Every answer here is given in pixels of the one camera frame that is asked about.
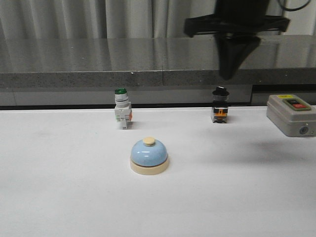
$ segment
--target black cable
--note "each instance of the black cable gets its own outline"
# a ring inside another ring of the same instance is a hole
[[[280,7],[285,11],[298,11],[306,7],[308,4],[310,4],[311,0],[308,0],[307,3],[305,3],[303,6],[300,6],[298,8],[287,8],[284,5],[282,5],[281,0],[277,0],[277,2],[280,5]]]

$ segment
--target white table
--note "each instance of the white table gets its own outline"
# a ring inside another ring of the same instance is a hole
[[[266,107],[0,112],[1,237],[315,237],[316,138],[286,137]],[[162,141],[142,176],[132,146]]]

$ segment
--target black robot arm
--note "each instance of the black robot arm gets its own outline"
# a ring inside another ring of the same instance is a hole
[[[289,19],[266,15],[270,0],[217,0],[211,15],[188,18],[184,33],[215,34],[219,51],[220,76],[230,79],[246,57],[260,44],[257,33],[285,32]]]

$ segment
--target gray box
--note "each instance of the gray box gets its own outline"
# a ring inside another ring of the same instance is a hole
[[[270,95],[267,117],[289,137],[316,135],[316,109],[296,95]]]

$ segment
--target white curtain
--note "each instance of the white curtain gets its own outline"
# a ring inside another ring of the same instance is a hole
[[[216,0],[0,0],[0,39],[184,37]],[[268,14],[281,15],[276,0]]]
[[[296,8],[305,4],[307,0],[287,0],[286,7]],[[316,23],[316,1],[311,3],[302,10],[294,12],[285,12],[285,17],[291,19],[285,35],[316,35],[315,23]]]

